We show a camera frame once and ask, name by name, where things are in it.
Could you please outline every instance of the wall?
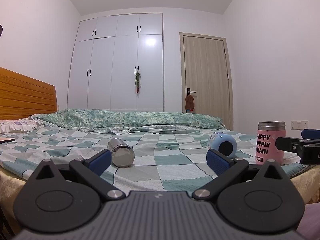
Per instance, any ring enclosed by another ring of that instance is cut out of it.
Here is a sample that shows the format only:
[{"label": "wall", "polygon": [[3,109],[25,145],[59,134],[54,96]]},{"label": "wall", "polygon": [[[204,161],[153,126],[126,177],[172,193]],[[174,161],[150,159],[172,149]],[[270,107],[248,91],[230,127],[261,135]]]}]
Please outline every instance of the wall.
[{"label": "wall", "polygon": [[79,19],[70,0],[0,0],[0,66],[56,86],[60,109]]},{"label": "wall", "polygon": [[163,13],[164,110],[166,112],[181,112],[182,84],[179,32],[225,37],[222,15],[178,8],[135,8],[86,15],[82,16],[81,20],[145,12]]},{"label": "wall", "polygon": [[223,17],[233,73],[234,129],[308,120],[320,129],[320,0],[233,0]]}]

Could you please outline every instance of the wall socket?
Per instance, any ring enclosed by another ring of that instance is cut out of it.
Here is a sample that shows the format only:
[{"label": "wall socket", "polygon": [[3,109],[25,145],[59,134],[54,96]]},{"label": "wall socket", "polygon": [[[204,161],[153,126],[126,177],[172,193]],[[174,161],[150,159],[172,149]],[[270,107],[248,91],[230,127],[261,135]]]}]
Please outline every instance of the wall socket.
[{"label": "wall socket", "polygon": [[291,130],[308,129],[308,121],[291,121]]}]

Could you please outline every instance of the blue textured pad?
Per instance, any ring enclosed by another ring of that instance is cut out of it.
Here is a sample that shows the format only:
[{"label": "blue textured pad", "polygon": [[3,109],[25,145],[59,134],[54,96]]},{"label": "blue textured pad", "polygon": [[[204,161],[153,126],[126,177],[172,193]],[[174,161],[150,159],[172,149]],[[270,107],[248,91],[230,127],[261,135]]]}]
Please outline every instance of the blue textured pad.
[{"label": "blue textured pad", "polygon": [[309,140],[320,139],[320,130],[304,129],[301,132],[301,137]]},{"label": "blue textured pad", "polygon": [[90,162],[88,168],[100,176],[111,165],[111,152],[108,150],[101,156]]},{"label": "blue textured pad", "polygon": [[218,176],[230,168],[228,162],[212,151],[207,152],[207,165]]}]

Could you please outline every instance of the pink can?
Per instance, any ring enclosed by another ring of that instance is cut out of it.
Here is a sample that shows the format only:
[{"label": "pink can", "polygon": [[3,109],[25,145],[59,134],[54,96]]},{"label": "pink can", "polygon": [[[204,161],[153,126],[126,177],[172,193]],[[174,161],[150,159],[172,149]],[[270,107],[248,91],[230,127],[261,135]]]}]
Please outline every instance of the pink can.
[{"label": "pink can", "polygon": [[285,122],[259,122],[257,134],[256,163],[263,164],[274,159],[279,164],[283,161],[284,151],[276,148],[276,139],[285,137]]}]

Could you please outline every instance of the white wardrobe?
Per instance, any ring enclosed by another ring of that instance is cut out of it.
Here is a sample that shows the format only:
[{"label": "white wardrobe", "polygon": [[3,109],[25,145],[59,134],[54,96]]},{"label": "white wardrobe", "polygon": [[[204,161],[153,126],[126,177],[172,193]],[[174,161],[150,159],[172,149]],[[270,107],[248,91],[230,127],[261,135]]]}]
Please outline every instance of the white wardrobe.
[{"label": "white wardrobe", "polygon": [[[140,90],[135,71],[140,71]],[[80,22],[68,108],[163,112],[162,14],[106,16]]]}]

